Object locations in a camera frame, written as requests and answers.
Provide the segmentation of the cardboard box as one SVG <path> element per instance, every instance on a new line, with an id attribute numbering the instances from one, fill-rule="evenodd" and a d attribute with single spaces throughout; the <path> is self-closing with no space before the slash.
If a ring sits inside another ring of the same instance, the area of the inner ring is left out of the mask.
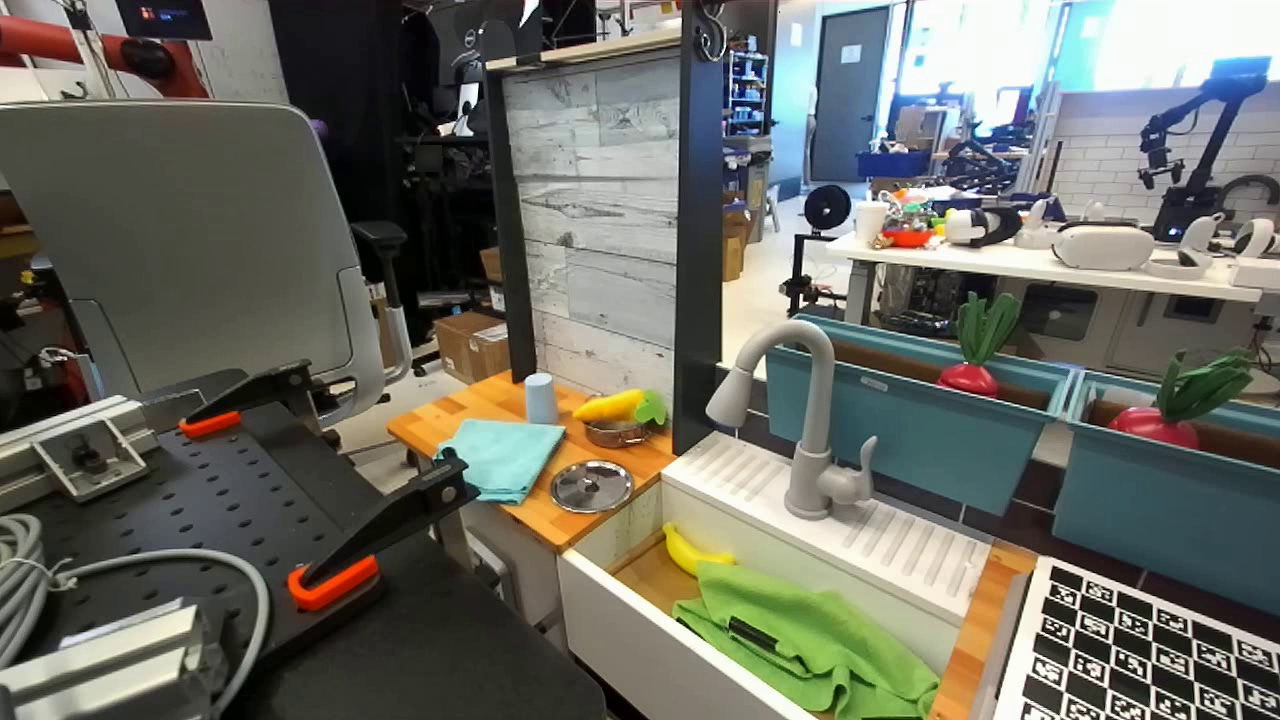
<path id="1" fill-rule="evenodd" d="M 456 313 L 432 323 L 441 361 L 465 383 L 509 369 L 509 323 L 486 313 Z"/>

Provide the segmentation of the green cloth in sink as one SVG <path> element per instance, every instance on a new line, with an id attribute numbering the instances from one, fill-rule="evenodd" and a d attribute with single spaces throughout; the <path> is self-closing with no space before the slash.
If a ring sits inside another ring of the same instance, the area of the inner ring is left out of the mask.
<path id="1" fill-rule="evenodd" d="M 826 587 L 704 568 L 670 615 L 755 679 L 833 720 L 923 720 L 940 673 Z"/>

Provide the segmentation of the light blue cylinder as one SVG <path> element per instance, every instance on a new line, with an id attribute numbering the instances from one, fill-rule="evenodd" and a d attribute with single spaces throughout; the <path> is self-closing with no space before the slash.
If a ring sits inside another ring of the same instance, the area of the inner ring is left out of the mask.
<path id="1" fill-rule="evenodd" d="M 546 371 L 522 377 L 522 413 L 532 424 L 557 424 L 557 380 Z"/>

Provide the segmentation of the yellow toy squash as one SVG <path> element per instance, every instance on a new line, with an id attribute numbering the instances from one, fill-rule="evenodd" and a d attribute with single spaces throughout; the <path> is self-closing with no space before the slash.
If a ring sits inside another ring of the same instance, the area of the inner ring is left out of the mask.
<path id="1" fill-rule="evenodd" d="M 610 422 L 627 422 L 639 407 L 639 402 L 643 402 L 639 389 L 625 389 L 610 396 L 582 402 L 571 417 L 582 424 L 610 424 Z"/>

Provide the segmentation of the dark bowl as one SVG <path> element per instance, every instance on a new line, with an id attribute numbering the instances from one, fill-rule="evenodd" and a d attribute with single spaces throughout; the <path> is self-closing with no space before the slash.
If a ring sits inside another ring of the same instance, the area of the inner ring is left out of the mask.
<path id="1" fill-rule="evenodd" d="M 582 422 L 582 435 L 596 448 L 639 448 L 656 435 L 656 424 L 639 424 L 639 422 Z"/>

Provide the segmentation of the far black orange clamp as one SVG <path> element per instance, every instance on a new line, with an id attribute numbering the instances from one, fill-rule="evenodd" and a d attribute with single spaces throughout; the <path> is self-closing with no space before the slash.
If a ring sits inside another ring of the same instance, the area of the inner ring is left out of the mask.
<path id="1" fill-rule="evenodd" d="M 312 371 L 302 363 L 245 371 L 199 389 L 199 403 L 176 424 L 189 440 L 212 440 L 245 424 L 253 407 L 278 403 L 307 431 L 320 428 Z"/>

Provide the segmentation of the grey wood backsplash panel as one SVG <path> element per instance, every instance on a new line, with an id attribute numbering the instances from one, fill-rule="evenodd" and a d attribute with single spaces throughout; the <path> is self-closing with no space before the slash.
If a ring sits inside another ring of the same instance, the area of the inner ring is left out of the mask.
<path id="1" fill-rule="evenodd" d="M 604 396 L 670 389 L 680 62 L 505 82 L 535 363 Z"/>

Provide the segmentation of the white toy sink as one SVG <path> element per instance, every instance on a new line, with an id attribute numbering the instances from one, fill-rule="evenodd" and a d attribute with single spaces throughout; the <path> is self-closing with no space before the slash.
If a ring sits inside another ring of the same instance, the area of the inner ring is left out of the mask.
<path id="1" fill-rule="evenodd" d="M 926 720 L 989 539 L 892 501 L 784 510 L 707 435 L 558 556 L 568 654 L 646 720 Z"/>

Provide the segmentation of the teal folded cloth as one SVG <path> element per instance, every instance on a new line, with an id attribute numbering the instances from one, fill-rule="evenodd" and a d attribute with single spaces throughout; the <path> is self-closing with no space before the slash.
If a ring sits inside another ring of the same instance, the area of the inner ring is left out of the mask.
<path id="1" fill-rule="evenodd" d="M 520 503 L 558 448 L 558 424 L 465 422 L 446 448 L 466 464 L 465 480 L 486 503 Z"/>

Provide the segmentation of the checkered calibration board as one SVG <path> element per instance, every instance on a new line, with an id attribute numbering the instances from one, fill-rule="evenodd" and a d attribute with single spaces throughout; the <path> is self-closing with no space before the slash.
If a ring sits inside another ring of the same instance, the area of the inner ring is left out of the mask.
<path id="1" fill-rule="evenodd" d="M 1280 645 L 1040 556 L 992 720 L 1280 720 Z"/>

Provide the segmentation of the yellow banana toy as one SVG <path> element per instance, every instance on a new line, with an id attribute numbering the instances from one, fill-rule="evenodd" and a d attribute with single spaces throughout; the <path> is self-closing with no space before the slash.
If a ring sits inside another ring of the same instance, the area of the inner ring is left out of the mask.
<path id="1" fill-rule="evenodd" d="M 676 568 L 682 568 L 689 577 L 698 577 L 698 568 L 716 566 L 737 566 L 737 551 L 707 551 L 707 548 L 695 548 L 670 521 L 663 525 L 663 551 Z"/>

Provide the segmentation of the black orange clamp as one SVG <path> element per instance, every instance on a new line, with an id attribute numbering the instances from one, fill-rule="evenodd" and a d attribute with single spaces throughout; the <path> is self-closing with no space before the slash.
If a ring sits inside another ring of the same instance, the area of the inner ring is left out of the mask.
<path id="1" fill-rule="evenodd" d="M 199 389 L 199 403 L 176 424 L 189 440 L 212 440 L 245 424 L 253 407 L 278 403 L 307 431 L 320 428 L 312 371 L 302 363 L 245 371 Z"/>
<path id="2" fill-rule="evenodd" d="M 385 548 L 474 501 L 474 488 L 465 480 L 465 471 L 466 464 L 456 452 L 441 452 L 414 480 L 385 496 L 317 559 L 297 566 L 285 577 L 291 607 L 320 615 L 369 591 L 381 582 Z"/>

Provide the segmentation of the left toy radish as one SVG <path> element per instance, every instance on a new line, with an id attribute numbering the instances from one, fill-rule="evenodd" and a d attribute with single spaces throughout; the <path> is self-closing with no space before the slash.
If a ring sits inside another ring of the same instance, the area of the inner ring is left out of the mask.
<path id="1" fill-rule="evenodd" d="M 943 389 L 996 396 L 999 383 L 989 371 L 989 361 L 1012 341 L 1021 319 L 1021 299 L 999 291 L 992 299 L 969 295 L 957 318 L 961 361 L 940 371 Z"/>

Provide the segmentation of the right teal planter box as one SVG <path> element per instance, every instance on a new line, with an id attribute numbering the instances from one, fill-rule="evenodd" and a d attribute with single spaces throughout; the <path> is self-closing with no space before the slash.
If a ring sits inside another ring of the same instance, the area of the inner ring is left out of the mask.
<path id="1" fill-rule="evenodd" d="M 1155 577 L 1280 607 L 1280 407 L 1232 402 L 1194 422 L 1194 448 L 1112 428 L 1155 396 L 1147 380 L 1088 371 L 1051 531 Z"/>

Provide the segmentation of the toy radish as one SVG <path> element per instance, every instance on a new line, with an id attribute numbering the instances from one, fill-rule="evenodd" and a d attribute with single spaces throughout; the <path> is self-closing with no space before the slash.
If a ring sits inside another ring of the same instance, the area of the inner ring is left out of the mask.
<path id="1" fill-rule="evenodd" d="M 1130 403 L 1106 422 L 1112 431 L 1194 448 L 1194 417 L 1215 413 L 1235 402 L 1251 380 L 1251 363 L 1242 355 L 1215 355 L 1205 363 L 1189 363 L 1175 355 L 1155 389 L 1153 403 Z"/>
<path id="2" fill-rule="evenodd" d="M 992 299 L 969 295 L 957 318 L 961 361 L 940 371 L 943 389 L 996 396 L 999 383 L 989 371 L 989 361 L 1012 341 L 1021 319 L 1021 299 L 999 291 Z"/>

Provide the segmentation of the right toy radish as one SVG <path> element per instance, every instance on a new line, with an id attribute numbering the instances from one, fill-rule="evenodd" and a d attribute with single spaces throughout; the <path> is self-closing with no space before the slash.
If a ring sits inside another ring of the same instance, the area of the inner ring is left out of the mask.
<path id="1" fill-rule="evenodd" d="M 1242 355 L 1215 355 L 1205 363 L 1189 363 L 1175 355 L 1155 389 L 1153 403 L 1130 403 L 1106 422 L 1112 431 L 1194 448 L 1194 417 L 1215 413 L 1235 402 L 1251 380 L 1251 363 Z"/>

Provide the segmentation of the left teal planter box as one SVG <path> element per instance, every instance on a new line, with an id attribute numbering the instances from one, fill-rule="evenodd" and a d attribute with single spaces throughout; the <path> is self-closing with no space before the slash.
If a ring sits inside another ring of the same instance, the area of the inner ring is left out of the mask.
<path id="1" fill-rule="evenodd" d="M 875 478 L 999 518 L 1040 431 L 1067 417 L 1080 369 L 992 355 L 992 396 L 940 380 L 961 369 L 957 341 L 791 318 L 759 355 L 769 431 L 794 445 L 806 424 L 814 369 L 826 369 L 826 457 Z"/>

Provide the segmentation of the black filament spool stand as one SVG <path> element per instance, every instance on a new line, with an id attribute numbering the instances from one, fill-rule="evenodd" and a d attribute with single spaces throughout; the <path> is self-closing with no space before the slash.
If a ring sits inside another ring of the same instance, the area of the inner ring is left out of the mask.
<path id="1" fill-rule="evenodd" d="M 833 246 L 836 230 L 853 215 L 853 195 L 840 186 L 819 186 L 803 195 L 806 230 L 791 238 L 791 264 L 780 291 L 787 295 L 787 313 L 819 299 L 814 279 L 803 273 L 803 253 L 811 246 Z"/>

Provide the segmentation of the teal planter box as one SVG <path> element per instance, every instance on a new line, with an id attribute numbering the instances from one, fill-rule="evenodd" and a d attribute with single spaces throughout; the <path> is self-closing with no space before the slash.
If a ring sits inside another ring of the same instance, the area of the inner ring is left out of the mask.
<path id="1" fill-rule="evenodd" d="M 992 355 L 992 396 L 940 380 L 961 369 L 957 341 L 791 318 L 759 355 L 769 431 L 794 445 L 806 424 L 814 369 L 826 369 L 826 457 L 875 478 L 999 518 L 1040 431 L 1067 417 L 1080 369 Z"/>
<path id="2" fill-rule="evenodd" d="M 1155 577 L 1280 607 L 1280 407 L 1232 402 L 1194 422 L 1194 448 L 1112 428 L 1155 396 L 1147 380 L 1088 371 L 1051 531 Z"/>

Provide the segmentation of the grey toy faucet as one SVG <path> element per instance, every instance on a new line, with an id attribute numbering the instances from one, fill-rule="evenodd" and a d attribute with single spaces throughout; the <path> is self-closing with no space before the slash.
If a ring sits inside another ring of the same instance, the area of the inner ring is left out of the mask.
<path id="1" fill-rule="evenodd" d="M 806 396 L 801 435 L 791 448 L 784 510 L 801 521 L 823 521 L 845 503 L 858 503 L 871 496 L 875 435 L 858 445 L 855 467 L 833 464 L 836 347 L 811 319 L 780 319 L 752 334 L 738 344 L 729 377 L 707 396 L 704 417 L 729 431 L 738 431 L 748 417 L 752 371 L 776 344 L 801 344 L 806 354 Z"/>

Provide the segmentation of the near black orange clamp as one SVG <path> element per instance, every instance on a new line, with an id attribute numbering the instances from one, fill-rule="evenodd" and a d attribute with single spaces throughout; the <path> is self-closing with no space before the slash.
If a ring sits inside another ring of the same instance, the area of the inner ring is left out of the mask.
<path id="1" fill-rule="evenodd" d="M 285 577 L 291 607 L 320 615 L 369 591 L 381 582 L 385 548 L 474 501 L 474 488 L 465 480 L 465 471 L 466 464 L 456 452 L 441 452 L 414 480 L 385 496 L 317 559 L 297 566 Z"/>

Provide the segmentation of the grey office chair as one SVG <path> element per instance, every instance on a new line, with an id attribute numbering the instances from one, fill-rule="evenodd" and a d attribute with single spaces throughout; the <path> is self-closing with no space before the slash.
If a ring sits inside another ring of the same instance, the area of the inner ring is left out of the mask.
<path id="1" fill-rule="evenodd" d="M 320 132 L 288 103 L 4 103 L 0 175 L 110 392 L 302 363 L 331 417 L 385 392 Z"/>

